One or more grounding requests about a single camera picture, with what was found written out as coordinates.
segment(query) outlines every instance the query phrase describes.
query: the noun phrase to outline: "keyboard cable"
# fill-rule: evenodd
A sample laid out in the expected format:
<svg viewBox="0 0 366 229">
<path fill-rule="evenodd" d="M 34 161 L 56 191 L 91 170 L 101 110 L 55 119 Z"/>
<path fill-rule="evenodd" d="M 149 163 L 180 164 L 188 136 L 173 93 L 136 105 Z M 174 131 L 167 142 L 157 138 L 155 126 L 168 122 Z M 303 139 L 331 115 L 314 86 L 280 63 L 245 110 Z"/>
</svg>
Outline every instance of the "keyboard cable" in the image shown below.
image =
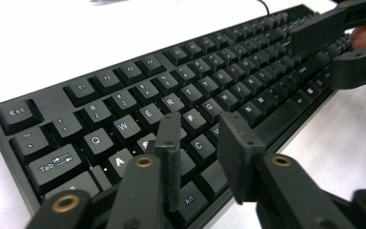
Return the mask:
<svg viewBox="0 0 366 229">
<path fill-rule="evenodd" d="M 269 16 L 270 15 L 270 11 L 269 11 L 269 7 L 267 6 L 267 4 L 263 0 L 256 0 L 256 1 L 260 2 L 261 4 L 263 4 L 264 8 L 266 8 L 267 15 Z"/>
</svg>

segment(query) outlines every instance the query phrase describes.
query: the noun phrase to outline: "white desk surface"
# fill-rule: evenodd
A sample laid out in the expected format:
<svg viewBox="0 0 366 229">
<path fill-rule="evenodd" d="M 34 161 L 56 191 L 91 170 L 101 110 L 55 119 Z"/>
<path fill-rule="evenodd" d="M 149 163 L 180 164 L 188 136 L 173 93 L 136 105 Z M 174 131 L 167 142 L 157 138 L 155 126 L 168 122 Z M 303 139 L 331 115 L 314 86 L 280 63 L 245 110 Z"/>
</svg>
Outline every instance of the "white desk surface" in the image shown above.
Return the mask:
<svg viewBox="0 0 366 229">
<path fill-rule="evenodd" d="M 326 0 L 266 2 L 271 12 L 301 2 L 320 12 L 334 6 Z M 128 0 L 106 6 L 2 0 L 0 102 L 264 14 L 253 0 Z M 342 198 L 366 188 L 366 86 L 335 94 L 282 153 Z M 29 220 L 0 154 L 0 228 L 23 228 Z M 231 201 L 208 227 L 260 226 L 254 204 Z"/>
</svg>

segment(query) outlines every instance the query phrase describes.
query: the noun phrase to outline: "black keyboard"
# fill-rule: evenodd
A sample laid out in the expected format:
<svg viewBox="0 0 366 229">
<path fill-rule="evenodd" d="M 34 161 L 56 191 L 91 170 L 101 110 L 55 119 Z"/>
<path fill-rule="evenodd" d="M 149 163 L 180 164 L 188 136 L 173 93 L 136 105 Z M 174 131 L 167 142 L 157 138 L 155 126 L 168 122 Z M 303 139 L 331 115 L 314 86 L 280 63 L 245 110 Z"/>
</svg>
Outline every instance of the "black keyboard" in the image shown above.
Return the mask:
<svg viewBox="0 0 366 229">
<path fill-rule="evenodd" d="M 233 196 L 218 115 L 242 115 L 275 153 L 333 92 L 327 67 L 347 35 L 308 55 L 286 48 L 314 15 L 293 7 L 0 103 L 0 151 L 31 213 L 66 189 L 105 198 L 161 117 L 180 112 L 181 200 L 165 228 L 204 226 Z"/>
</svg>

